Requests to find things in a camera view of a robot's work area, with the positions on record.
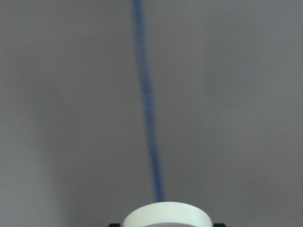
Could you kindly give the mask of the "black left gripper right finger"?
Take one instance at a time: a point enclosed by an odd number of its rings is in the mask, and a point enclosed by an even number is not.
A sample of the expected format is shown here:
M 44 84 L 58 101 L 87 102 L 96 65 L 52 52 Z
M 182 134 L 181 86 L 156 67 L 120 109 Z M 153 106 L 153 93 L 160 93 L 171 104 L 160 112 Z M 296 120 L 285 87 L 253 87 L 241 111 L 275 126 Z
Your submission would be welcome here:
M 224 223 L 214 223 L 213 227 L 225 227 Z

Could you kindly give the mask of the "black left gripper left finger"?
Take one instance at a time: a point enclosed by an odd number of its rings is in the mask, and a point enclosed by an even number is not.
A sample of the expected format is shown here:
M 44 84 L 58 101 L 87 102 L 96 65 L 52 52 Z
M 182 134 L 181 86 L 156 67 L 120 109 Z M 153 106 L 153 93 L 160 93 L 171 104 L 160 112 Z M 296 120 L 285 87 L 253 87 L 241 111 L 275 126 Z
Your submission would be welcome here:
M 109 227 L 122 227 L 121 223 L 110 223 Z

